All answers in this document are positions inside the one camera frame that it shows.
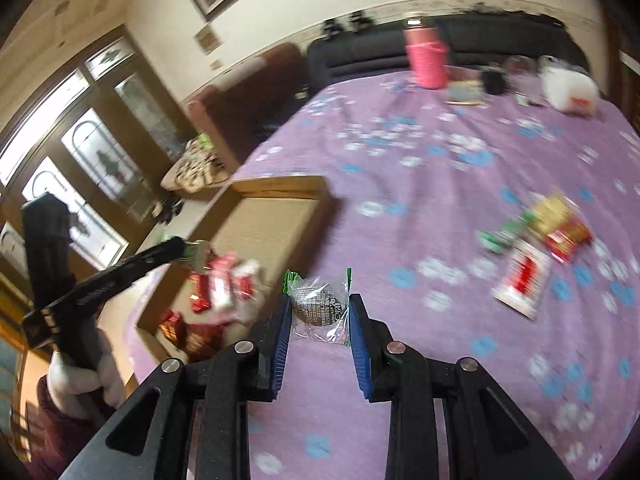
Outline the white gloved left hand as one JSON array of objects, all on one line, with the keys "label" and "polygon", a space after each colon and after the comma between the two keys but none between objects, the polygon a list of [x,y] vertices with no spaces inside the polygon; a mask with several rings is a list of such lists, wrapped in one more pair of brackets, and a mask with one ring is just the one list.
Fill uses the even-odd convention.
[{"label": "white gloved left hand", "polygon": [[97,370],[73,365],[58,350],[53,352],[47,374],[47,389],[55,407],[64,415],[88,419],[88,411],[80,405],[84,394],[102,391],[104,402],[120,408],[126,399],[125,386],[119,375],[112,346],[103,330],[98,330],[100,362]]}]

